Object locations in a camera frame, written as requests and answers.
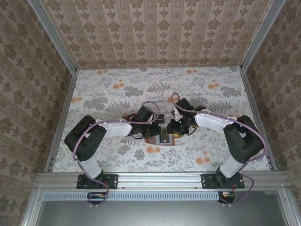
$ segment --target black mounting bracket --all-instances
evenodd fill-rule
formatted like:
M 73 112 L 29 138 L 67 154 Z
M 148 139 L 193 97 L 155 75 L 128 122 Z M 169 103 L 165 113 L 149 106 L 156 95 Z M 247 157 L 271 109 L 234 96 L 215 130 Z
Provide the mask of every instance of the black mounting bracket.
M 232 176 L 224 186 L 217 180 L 216 173 L 201 174 L 201 182 L 203 189 L 233 189 L 234 186 L 235 188 L 245 188 L 244 179 L 238 173 Z
M 118 174 L 101 174 L 95 179 L 104 182 L 109 189 L 117 189 Z M 105 189 L 105 187 L 88 179 L 85 174 L 80 174 L 77 180 L 76 189 Z

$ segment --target metal frame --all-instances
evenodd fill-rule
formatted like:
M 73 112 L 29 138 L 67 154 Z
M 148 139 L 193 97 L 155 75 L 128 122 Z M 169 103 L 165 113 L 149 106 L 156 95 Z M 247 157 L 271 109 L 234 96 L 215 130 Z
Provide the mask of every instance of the metal frame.
M 119 184 L 116 191 L 125 193 L 136 192 L 213 192 L 229 191 L 230 189 L 202 189 L 201 174 L 212 172 L 167 172 L 167 173 L 114 173 L 119 175 Z M 46 192 L 69 192 L 76 193 L 78 175 L 81 173 L 40 173 L 37 174 L 36 184 L 29 208 L 24 217 L 22 226 L 33 226 L 37 223 L 43 196 Z M 285 216 L 290 226 L 298 225 L 298 217 L 291 203 L 292 197 L 287 193 L 289 183 L 284 172 L 276 171 L 245 171 L 247 176 L 254 180 L 253 190 L 270 191 L 276 190 L 281 197 Z M 245 180 L 246 191 L 251 182 Z M 81 190 L 100 192 L 104 190 Z
M 150 69 L 150 68 L 202 68 L 202 67 L 240 67 L 240 65 L 156 65 L 156 66 L 123 66 L 123 67 L 78 67 L 77 70 L 103 70 L 103 69 Z
M 52 24 L 50 18 L 48 17 L 42 3 L 40 0 L 28 0 L 29 4 L 31 5 L 33 11 L 38 16 L 38 19 L 42 23 L 44 29 L 46 30 L 48 36 L 50 37 L 52 43 L 54 44 L 55 48 L 57 49 L 58 53 L 60 54 L 61 58 L 63 59 L 65 65 L 67 66 L 68 70 L 70 71 L 71 75 L 75 75 L 76 73 L 76 64 L 73 59 L 70 57 L 70 53 L 65 47 L 59 32 L 55 29 L 54 25 Z
M 251 61 L 253 60 L 255 54 L 257 53 L 260 45 L 262 44 L 263 40 L 265 39 L 266 35 L 268 34 L 271 26 L 273 25 L 276 17 L 278 16 L 281 8 L 283 7 L 285 0 L 273 0 L 271 3 L 270 8 L 268 9 L 267 14 L 265 15 L 258 31 L 253 38 L 244 59 L 241 62 L 241 67 L 244 70 L 247 70 Z
M 255 98 L 254 98 L 254 95 L 253 95 L 253 92 L 252 92 L 252 88 L 251 88 L 248 76 L 247 76 L 245 70 L 240 69 L 239 71 L 240 71 L 241 79 L 243 80 L 243 84 L 244 84 L 245 89 L 246 89 L 246 94 L 247 94 L 247 97 L 249 99 L 249 103 L 250 103 L 250 106 L 251 106 L 251 110 L 253 112 L 253 116 L 254 116 L 254 120 L 255 120 L 257 129 L 258 129 L 259 133 L 263 136 L 263 138 L 264 138 L 264 140 L 267 144 L 267 147 L 268 147 L 268 160 L 270 161 L 269 163 L 271 164 L 272 169 L 274 171 L 277 171 L 278 170 L 277 165 L 276 165 L 271 147 L 269 145 L 268 136 L 265 132 L 265 129 L 264 129 L 264 126 L 263 126 L 263 123 L 262 123 L 262 120 L 261 120 L 261 117 L 260 117 L 260 114 L 259 114 L 259 110 L 258 110 L 256 101 L 255 101 Z
M 51 145 L 51 148 L 50 148 L 50 152 L 49 152 L 49 155 L 48 155 L 48 159 L 47 159 L 47 163 L 46 163 L 44 172 L 49 172 L 52 161 L 54 160 L 54 156 L 56 156 L 58 148 L 60 146 L 60 142 L 61 142 L 61 138 L 62 138 L 62 134 L 63 134 L 63 129 L 64 129 L 64 126 L 65 126 L 65 122 L 66 122 L 68 111 L 69 111 L 69 106 L 70 106 L 73 91 L 74 91 L 75 85 L 76 85 L 76 79 L 77 79 L 76 74 L 71 77 L 69 88 L 68 88 L 68 91 L 67 91 L 67 94 L 66 94 L 66 98 L 65 98 L 65 101 L 64 101 L 64 105 L 63 105 L 63 108 L 62 108 L 60 119 L 59 119 L 57 127 L 56 127 L 55 136 L 54 136 L 53 141 L 52 141 L 52 145 Z

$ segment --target metal vent grille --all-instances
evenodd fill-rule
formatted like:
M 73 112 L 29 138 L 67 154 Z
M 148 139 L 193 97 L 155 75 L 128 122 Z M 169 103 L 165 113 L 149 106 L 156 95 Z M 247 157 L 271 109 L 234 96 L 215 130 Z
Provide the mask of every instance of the metal vent grille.
M 43 201 L 86 201 L 88 192 L 45 192 Z M 108 201 L 218 200 L 218 192 L 115 192 Z

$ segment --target patterned wall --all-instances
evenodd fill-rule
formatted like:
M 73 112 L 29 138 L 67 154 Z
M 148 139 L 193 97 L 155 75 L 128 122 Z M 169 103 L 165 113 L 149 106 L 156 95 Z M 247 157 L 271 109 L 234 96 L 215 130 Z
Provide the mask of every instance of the patterned wall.
M 44 170 L 70 74 L 25 0 L 0 1 L 0 225 L 18 225 Z
M 42 0 L 79 68 L 238 65 L 271 0 Z
M 301 209 L 301 1 L 287 0 L 247 70 L 279 170 Z

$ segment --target floral tablecloth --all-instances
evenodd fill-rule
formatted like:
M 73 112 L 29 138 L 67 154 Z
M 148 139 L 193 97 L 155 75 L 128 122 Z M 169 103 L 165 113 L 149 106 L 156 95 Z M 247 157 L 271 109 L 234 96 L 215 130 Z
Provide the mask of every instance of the floral tablecloth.
M 84 70 L 73 93 L 53 172 L 77 172 L 63 139 L 85 116 L 99 120 L 121 119 L 135 113 L 146 100 L 167 101 L 178 92 L 196 107 L 253 119 L 238 67 L 152 68 Z M 215 171 L 229 156 L 225 137 L 199 128 L 191 136 L 175 140 L 175 146 L 149 145 L 131 137 L 101 142 L 96 158 L 106 172 Z M 266 158 L 246 170 L 269 170 Z

